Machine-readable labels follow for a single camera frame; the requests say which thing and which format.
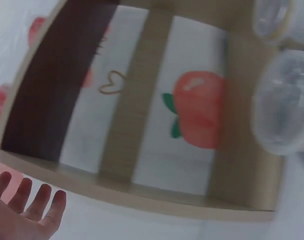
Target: hand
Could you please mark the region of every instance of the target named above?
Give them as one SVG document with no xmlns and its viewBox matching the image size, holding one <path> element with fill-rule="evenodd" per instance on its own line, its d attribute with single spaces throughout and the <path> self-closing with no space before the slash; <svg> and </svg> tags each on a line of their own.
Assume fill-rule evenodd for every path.
<svg viewBox="0 0 304 240">
<path fill-rule="evenodd" d="M 0 197 L 11 178 L 9 172 L 0 175 Z M 8 205 L 0 200 L 0 240 L 49 240 L 59 229 L 66 207 L 66 193 L 56 192 L 50 210 L 42 218 L 52 188 L 43 184 L 32 204 L 24 211 L 31 189 L 32 181 L 24 178 Z"/>
</svg>

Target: green leaf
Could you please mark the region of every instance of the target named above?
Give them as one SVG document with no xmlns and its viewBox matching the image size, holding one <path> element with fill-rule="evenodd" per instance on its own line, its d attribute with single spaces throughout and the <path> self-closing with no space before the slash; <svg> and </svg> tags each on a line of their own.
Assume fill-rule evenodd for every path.
<svg viewBox="0 0 304 240">
<path fill-rule="evenodd" d="M 178 123 L 178 117 L 177 117 L 172 126 L 171 137 L 174 139 L 178 139 L 181 136 L 182 136 L 182 134 L 181 134 L 180 126 Z"/>
<path fill-rule="evenodd" d="M 167 108 L 174 114 L 177 114 L 176 107 L 174 104 L 173 95 L 169 93 L 162 94 L 163 101 Z"/>
</svg>

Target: fingers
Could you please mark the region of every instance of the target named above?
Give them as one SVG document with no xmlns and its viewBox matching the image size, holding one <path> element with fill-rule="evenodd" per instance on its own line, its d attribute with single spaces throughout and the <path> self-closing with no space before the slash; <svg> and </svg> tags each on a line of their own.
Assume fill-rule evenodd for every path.
<svg viewBox="0 0 304 240">
<path fill-rule="evenodd" d="M 8 187 L 8 185 L 10 184 L 11 179 L 12 175 L 7 171 L 3 172 L 0 175 L 0 198 Z"/>
<path fill-rule="evenodd" d="M 59 229 L 65 208 L 66 193 L 60 190 L 55 194 L 51 208 L 45 218 L 39 222 L 44 227 L 46 236 L 49 238 Z"/>
<path fill-rule="evenodd" d="M 16 213 L 21 214 L 24 212 L 26 203 L 28 198 L 30 197 L 31 190 L 32 190 L 32 180 L 29 178 L 24 178 L 12 198 L 12 200 L 8 203 L 8 206 Z"/>
<path fill-rule="evenodd" d="M 38 222 L 39 220 L 41 220 L 46 205 L 51 197 L 51 192 L 52 188 L 47 184 L 43 184 L 38 190 L 38 193 L 32 204 L 28 207 L 26 212 L 22 213 L 21 215 L 33 221 Z"/>
</svg>

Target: clear plastic container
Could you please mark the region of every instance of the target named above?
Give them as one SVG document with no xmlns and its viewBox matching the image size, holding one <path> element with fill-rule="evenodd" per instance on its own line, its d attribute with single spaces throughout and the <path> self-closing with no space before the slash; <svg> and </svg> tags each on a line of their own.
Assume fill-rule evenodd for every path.
<svg viewBox="0 0 304 240">
<path fill-rule="evenodd" d="M 304 51 L 286 50 L 267 67 L 253 98 L 251 122 L 268 152 L 304 151 Z"/>
<path fill-rule="evenodd" d="M 304 0 L 256 0 L 254 32 L 269 44 L 304 46 Z"/>
</svg>

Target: wooden shelf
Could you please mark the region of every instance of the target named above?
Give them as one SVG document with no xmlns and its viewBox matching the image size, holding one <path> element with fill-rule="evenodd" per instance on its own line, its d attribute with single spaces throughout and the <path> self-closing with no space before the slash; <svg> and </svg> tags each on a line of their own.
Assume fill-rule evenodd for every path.
<svg viewBox="0 0 304 240">
<path fill-rule="evenodd" d="M 7 97 L 0 120 L 0 161 L 60 188 L 119 206 L 194 219 L 270 221 L 282 159 L 258 146 L 249 116 L 256 81 L 277 48 L 265 46 L 253 35 L 251 1 L 246 5 L 242 0 L 123 1 L 147 8 L 149 14 L 112 121 L 101 171 L 93 174 L 58 162 L 82 81 L 117 4 L 116 0 L 59 2 Z M 224 120 L 208 196 L 131 183 L 175 15 L 229 31 Z"/>
</svg>

